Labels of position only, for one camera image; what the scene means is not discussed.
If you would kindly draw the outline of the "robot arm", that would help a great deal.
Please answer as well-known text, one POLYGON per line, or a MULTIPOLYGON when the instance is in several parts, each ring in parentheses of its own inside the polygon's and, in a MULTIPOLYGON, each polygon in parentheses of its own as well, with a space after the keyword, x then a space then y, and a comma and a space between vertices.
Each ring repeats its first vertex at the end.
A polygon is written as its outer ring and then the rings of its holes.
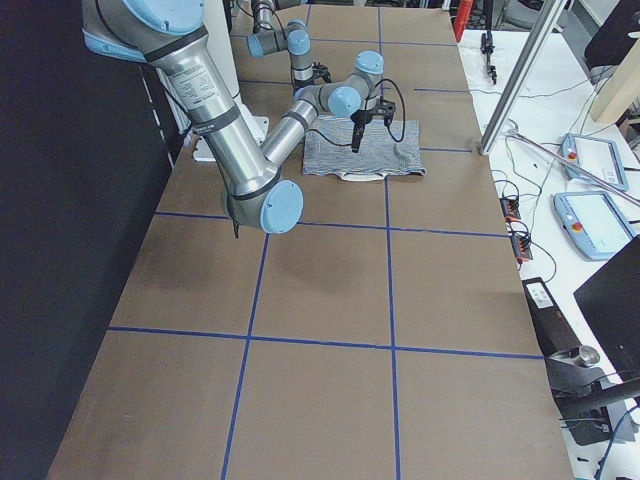
POLYGON ((177 92, 196 134, 211 149, 223 183, 223 207, 234 227, 266 233, 290 231, 301 217, 300 187, 281 176, 281 166, 321 114, 350 118, 357 149, 365 125, 388 106, 379 93, 383 57, 364 51, 345 80, 326 78, 313 62, 306 26, 291 21, 275 28, 270 20, 291 1, 254 1, 256 30, 248 38, 252 56, 279 51, 290 55, 295 102, 263 141, 242 114, 235 93, 237 76, 230 49, 228 7, 220 1, 85 1, 85 44, 94 53, 161 70, 177 92))
POLYGON ((306 1, 251 1, 253 30, 247 37, 252 57, 288 53, 290 80, 295 90, 314 85, 322 75, 322 65, 313 61, 306 23, 293 19, 284 26, 277 13, 304 4, 306 1))

